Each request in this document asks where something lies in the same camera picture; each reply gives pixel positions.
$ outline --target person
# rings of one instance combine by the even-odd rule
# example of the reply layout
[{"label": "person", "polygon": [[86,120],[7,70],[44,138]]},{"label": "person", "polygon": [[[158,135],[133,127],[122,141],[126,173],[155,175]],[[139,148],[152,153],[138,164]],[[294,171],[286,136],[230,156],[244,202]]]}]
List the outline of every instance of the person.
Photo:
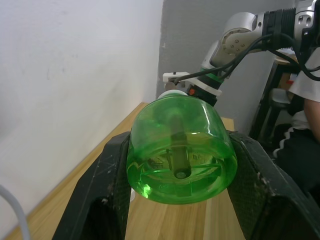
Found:
[{"label": "person", "polygon": [[[310,56],[306,67],[320,66],[320,48]],[[320,77],[320,70],[313,72]],[[320,190],[320,81],[308,78],[302,71],[289,89],[304,99],[304,110],[292,117],[292,127],[284,134],[273,152],[275,163],[304,192]]]}]

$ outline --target green plastic bottle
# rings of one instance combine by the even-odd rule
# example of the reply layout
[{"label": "green plastic bottle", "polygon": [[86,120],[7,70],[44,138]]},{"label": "green plastic bottle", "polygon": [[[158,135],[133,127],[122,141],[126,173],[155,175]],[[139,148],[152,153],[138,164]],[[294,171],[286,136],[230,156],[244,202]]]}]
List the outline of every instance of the green plastic bottle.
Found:
[{"label": "green plastic bottle", "polygon": [[146,106],[132,126],[127,177],[143,197],[191,204],[228,187],[235,151],[215,109],[178,90]]}]

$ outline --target robotic arm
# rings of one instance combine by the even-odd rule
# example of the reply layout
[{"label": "robotic arm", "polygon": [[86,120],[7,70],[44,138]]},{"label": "robotic arm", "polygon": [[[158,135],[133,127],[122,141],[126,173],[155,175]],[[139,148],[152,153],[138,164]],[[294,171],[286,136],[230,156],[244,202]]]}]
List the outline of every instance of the robotic arm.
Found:
[{"label": "robotic arm", "polygon": [[315,81],[304,66],[301,54],[320,45],[320,0],[303,0],[296,8],[266,11],[259,14],[240,12],[225,25],[223,35],[216,41],[202,62],[202,72],[176,76],[177,84],[188,79],[188,94],[215,105],[220,85],[248,53],[293,47],[298,65]]}]

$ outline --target gray wall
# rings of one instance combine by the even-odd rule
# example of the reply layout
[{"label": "gray wall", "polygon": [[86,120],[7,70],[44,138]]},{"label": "gray wall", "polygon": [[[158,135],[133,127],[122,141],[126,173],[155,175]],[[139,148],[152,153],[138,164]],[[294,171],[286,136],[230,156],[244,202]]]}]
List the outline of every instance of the gray wall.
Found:
[{"label": "gray wall", "polygon": [[[220,39],[233,14],[292,6],[293,0],[164,0],[157,95],[164,92],[163,73],[200,69],[209,47]],[[272,60],[268,52],[246,56],[220,88],[223,93],[215,108],[220,116],[234,119],[236,130],[242,133],[250,130]]]}]

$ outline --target white cable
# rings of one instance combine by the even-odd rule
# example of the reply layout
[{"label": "white cable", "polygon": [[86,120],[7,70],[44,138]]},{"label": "white cable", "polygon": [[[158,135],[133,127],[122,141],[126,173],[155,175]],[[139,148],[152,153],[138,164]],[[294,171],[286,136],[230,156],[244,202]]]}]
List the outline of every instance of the white cable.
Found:
[{"label": "white cable", "polygon": [[2,185],[0,185],[0,196],[2,196],[14,210],[20,224],[23,239],[31,240],[26,215],[18,200]]}]

